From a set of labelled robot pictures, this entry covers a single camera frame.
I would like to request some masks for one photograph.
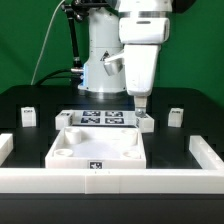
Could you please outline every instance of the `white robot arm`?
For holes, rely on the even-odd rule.
[[[166,12],[172,0],[110,1],[120,13],[119,37],[124,51],[105,60],[105,69],[113,73],[122,58],[126,86],[134,96],[136,116],[145,116],[147,96],[151,94],[160,46],[169,37]]]

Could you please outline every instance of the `green background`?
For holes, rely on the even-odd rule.
[[[48,24],[59,2],[0,0],[0,92],[31,83]],[[223,9],[223,0],[197,0],[186,13],[170,15],[170,38],[160,52],[155,86],[198,89],[224,107]],[[83,62],[88,58],[87,29],[86,23],[77,25]],[[67,19],[59,10],[35,80],[71,65]]]

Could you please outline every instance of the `black tabletop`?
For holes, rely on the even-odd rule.
[[[130,96],[91,99],[65,86],[15,86],[0,95],[0,105],[0,134],[14,135],[14,149],[2,165],[8,168],[44,168],[58,134],[55,116],[61,110],[134,110]],[[25,106],[35,107],[37,127],[22,127],[20,109]],[[181,128],[168,127],[171,108],[184,109]],[[201,92],[154,88],[147,113],[155,119],[155,131],[143,134],[148,169],[200,169],[188,151],[191,135],[201,135],[224,159],[224,110]],[[1,194],[0,215],[3,223],[222,223],[223,199],[222,195]]]

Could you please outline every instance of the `small white block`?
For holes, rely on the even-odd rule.
[[[22,107],[22,126],[35,127],[36,126],[36,112],[34,107]]]
[[[183,122],[184,110],[180,108],[172,108],[168,117],[168,126],[180,128]]]
[[[12,134],[1,134],[0,135],[0,166],[8,157],[12,149],[13,149]]]
[[[61,130],[62,128],[71,126],[74,116],[74,110],[62,110],[61,113],[55,117],[56,130]]]
[[[136,127],[138,127],[141,133],[154,132],[154,119],[148,114],[145,117],[136,117]]]

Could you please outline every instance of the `white plastic tray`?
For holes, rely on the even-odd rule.
[[[46,168],[145,169],[137,128],[67,127],[45,158]]]

